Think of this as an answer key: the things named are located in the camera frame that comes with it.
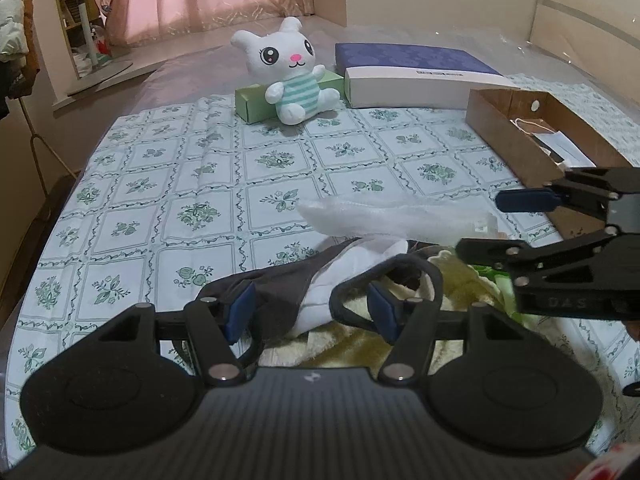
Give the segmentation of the person's right hand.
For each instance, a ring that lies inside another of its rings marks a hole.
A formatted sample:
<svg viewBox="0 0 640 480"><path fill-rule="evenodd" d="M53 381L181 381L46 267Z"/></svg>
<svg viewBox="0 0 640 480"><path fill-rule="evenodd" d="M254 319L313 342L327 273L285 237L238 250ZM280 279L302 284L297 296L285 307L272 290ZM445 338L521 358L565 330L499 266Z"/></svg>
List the person's right hand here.
<svg viewBox="0 0 640 480"><path fill-rule="evenodd" d="M634 341L640 341L640 322L625 322L626 331Z"/></svg>

